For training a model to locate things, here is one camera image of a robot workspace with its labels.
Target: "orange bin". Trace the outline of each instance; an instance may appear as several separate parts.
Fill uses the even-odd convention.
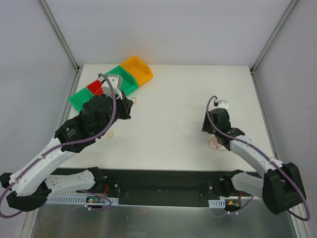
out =
[[[150,67],[136,56],[132,56],[125,62],[121,63],[120,66],[134,77],[139,86],[142,86],[153,78],[153,73]]]

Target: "white table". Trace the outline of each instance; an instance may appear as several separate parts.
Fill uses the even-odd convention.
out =
[[[117,65],[86,64],[77,91]],[[254,171],[240,157],[208,146],[202,132],[212,95],[227,100],[233,127],[272,156],[264,120],[246,66],[150,65],[154,78],[138,88],[131,120],[118,120],[106,135],[66,161],[64,168]],[[70,118],[78,113],[71,109]]]

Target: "gray floor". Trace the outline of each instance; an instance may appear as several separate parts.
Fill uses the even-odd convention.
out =
[[[72,205],[48,204],[47,217]],[[296,237],[288,213],[270,213],[254,200],[239,215],[215,218],[223,210],[182,207],[112,206],[103,211],[79,208],[55,220],[37,217],[32,238],[292,238]]]

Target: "robotic arm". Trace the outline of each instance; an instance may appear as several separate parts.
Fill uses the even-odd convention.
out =
[[[224,197],[229,197],[237,191],[247,192],[262,198],[266,207],[274,214],[306,202],[298,168],[293,163],[284,164],[275,158],[269,158],[243,131],[232,128],[226,101],[216,98],[214,106],[216,109],[211,111],[207,109],[202,131],[214,134],[219,144],[244,159],[261,177],[257,178],[241,170],[235,170],[215,186],[214,192]],[[304,199],[291,181],[286,179],[285,174],[295,183]]]
[[[93,96],[84,103],[79,115],[67,120],[33,160],[13,174],[0,176],[2,186],[10,186],[12,191],[6,197],[10,207],[28,212],[39,208],[51,197],[82,189],[98,190],[104,185],[105,178],[97,167],[69,176],[50,174],[63,162],[95,143],[96,138],[100,138],[98,134],[104,132],[101,136],[104,135],[117,119],[131,118],[133,101],[118,89],[122,77],[108,75],[103,82],[106,80],[108,85],[102,86],[104,94]]]

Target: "white wall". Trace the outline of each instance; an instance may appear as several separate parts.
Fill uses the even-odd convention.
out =
[[[23,167],[49,141],[73,77],[37,1],[0,1],[0,174]],[[6,202],[1,211],[15,212]],[[1,237],[14,237],[19,221],[0,218]]]
[[[317,1],[302,0],[256,72],[278,156],[301,172],[317,237]]]
[[[251,66],[290,0],[47,0],[74,57]]]

